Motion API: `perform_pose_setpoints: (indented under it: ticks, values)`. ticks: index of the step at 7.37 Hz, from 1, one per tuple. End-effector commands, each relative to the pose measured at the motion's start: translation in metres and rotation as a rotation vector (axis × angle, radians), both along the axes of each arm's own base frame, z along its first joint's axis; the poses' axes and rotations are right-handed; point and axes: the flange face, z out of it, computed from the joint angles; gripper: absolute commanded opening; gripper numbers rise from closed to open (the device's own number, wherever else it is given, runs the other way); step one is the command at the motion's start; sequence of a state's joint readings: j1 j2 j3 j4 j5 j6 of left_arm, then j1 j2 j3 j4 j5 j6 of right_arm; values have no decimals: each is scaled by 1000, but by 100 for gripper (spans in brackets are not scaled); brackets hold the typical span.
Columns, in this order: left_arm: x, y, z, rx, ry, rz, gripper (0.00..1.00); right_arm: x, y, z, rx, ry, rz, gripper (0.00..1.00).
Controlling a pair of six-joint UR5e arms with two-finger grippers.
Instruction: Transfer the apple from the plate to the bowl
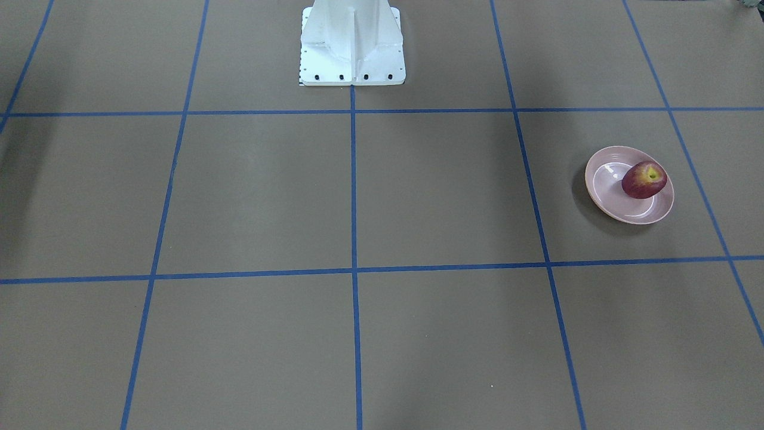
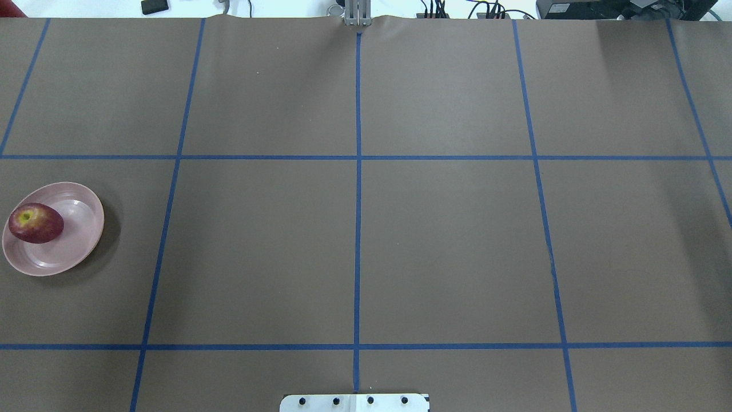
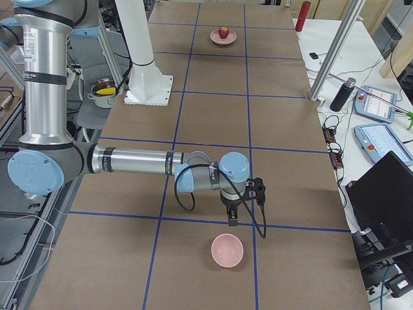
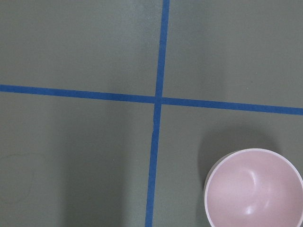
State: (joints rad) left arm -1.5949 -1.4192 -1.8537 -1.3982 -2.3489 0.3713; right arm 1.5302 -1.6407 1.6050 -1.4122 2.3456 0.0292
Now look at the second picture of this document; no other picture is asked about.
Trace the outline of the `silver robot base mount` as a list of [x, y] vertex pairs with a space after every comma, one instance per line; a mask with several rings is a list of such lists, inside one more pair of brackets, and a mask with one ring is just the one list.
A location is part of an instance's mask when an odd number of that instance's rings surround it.
[[291, 394], [280, 411], [430, 411], [428, 394]]

